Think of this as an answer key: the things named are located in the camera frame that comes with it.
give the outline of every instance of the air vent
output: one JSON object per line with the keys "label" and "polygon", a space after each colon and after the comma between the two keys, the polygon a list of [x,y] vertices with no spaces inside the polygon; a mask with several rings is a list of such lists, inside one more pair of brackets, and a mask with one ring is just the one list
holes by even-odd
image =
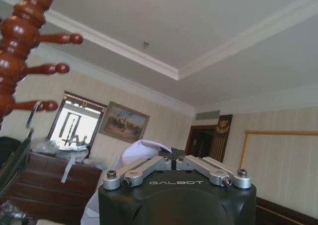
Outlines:
{"label": "air vent", "polygon": [[211,111],[211,112],[201,112],[197,113],[195,120],[208,120],[208,119],[218,119],[220,111]]}

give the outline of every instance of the crown molding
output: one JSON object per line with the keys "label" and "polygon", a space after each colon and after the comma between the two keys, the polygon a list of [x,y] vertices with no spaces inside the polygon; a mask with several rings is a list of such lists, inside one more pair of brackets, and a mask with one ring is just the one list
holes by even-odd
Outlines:
{"label": "crown molding", "polygon": [[317,14],[318,0],[296,0],[248,30],[180,68],[179,79],[209,67]]}
{"label": "crown molding", "polygon": [[[14,5],[22,0],[2,1]],[[49,10],[46,13],[46,19],[48,22],[67,31],[82,34],[86,40],[94,44],[111,50],[174,80],[180,80],[317,14],[318,0],[296,0],[180,69],[157,60],[54,10]]]}
{"label": "crown molding", "polygon": [[116,88],[136,94],[148,99],[149,101],[168,107],[189,117],[194,116],[194,107],[189,104],[118,76],[79,58],[65,54],[64,52],[56,50],[46,44],[41,44],[41,46],[33,50],[32,53],[51,62],[66,62],[70,65],[71,70],[73,71],[88,75]]}
{"label": "crown molding", "polygon": [[195,108],[196,113],[220,110],[221,115],[318,106],[318,84],[228,100]]}
{"label": "crown molding", "polygon": [[[2,0],[10,5],[15,5],[22,0]],[[178,69],[168,65],[160,60],[155,59],[135,48],[128,46],[118,40],[115,40],[97,30],[94,30],[84,24],[79,23],[63,14],[54,10],[49,10],[45,14],[47,22],[54,24],[70,32],[81,34],[84,39],[93,42],[101,47],[111,50],[123,57],[142,64],[154,71],[166,75],[174,80],[178,80]]]}

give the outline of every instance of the framed painting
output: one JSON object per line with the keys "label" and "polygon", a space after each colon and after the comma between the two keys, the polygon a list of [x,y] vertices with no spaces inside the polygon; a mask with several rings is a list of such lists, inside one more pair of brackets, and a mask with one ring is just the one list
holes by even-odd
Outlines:
{"label": "framed painting", "polygon": [[143,137],[148,120],[149,116],[143,113],[110,102],[99,132],[133,143]]}

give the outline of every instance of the wooden door frame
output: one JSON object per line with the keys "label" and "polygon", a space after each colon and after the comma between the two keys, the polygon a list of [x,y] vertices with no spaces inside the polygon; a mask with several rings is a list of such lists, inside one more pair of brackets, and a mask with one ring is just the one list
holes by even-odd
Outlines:
{"label": "wooden door frame", "polygon": [[185,147],[185,154],[188,154],[190,150],[190,142],[191,142],[191,137],[193,136],[193,131],[194,130],[215,130],[217,125],[200,125],[200,126],[191,126],[190,133],[188,136],[188,141],[187,141],[187,146]]}

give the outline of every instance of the doorway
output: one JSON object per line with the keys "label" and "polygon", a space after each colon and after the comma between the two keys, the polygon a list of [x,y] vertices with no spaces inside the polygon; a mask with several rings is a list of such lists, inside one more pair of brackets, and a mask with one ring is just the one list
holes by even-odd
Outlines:
{"label": "doorway", "polygon": [[192,126],[185,153],[203,158],[210,155],[216,125]]}

